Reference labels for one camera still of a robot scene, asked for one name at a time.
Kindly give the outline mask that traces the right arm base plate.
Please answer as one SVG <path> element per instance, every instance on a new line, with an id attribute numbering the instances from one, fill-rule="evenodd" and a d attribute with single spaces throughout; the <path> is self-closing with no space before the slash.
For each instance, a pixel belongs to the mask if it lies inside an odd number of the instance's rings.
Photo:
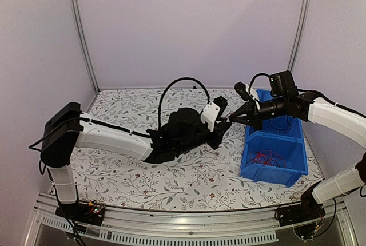
<path id="1" fill-rule="evenodd" d="M 286 204 L 278 206 L 274 213 L 274 217 L 281 227 L 318 219 L 323 216 L 325 216 L 325 209 L 322 205 L 308 209 L 301 204 Z"/>

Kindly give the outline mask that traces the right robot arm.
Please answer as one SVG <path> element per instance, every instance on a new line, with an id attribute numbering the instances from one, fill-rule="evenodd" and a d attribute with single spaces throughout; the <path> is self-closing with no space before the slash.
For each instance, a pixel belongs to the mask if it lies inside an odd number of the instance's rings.
<path id="1" fill-rule="evenodd" d="M 330 100 L 317 90 L 299 89 L 289 70 L 264 76 L 269 80 L 272 99 L 260 101 L 252 90 L 252 84 L 236 83 L 234 89 L 244 104 L 229 116 L 231 122 L 261 130 L 265 120 L 291 116 L 329 128 L 365 148 L 365 115 Z M 363 186 L 364 158 L 303 193 L 302 204 L 296 207 L 296 216 L 307 221 L 317 213 L 318 205 Z"/>

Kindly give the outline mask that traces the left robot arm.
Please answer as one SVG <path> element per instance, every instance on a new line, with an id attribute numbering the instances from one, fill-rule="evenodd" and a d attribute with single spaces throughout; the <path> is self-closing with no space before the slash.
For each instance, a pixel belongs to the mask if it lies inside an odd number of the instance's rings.
<path id="1" fill-rule="evenodd" d="M 158 129 L 141 133 L 96 120 L 70 102 L 45 125 L 43 137 L 29 145 L 40 153 L 40 160 L 51 174 L 58 203 L 73 220 L 85 215 L 79 203 L 70 158 L 74 148 L 100 149 L 127 154 L 149 164 L 173 161 L 194 148 L 208 144 L 217 149 L 231 123 L 222 116 L 228 103 L 224 98 L 210 101 L 198 112 L 180 108 L 169 115 Z"/>

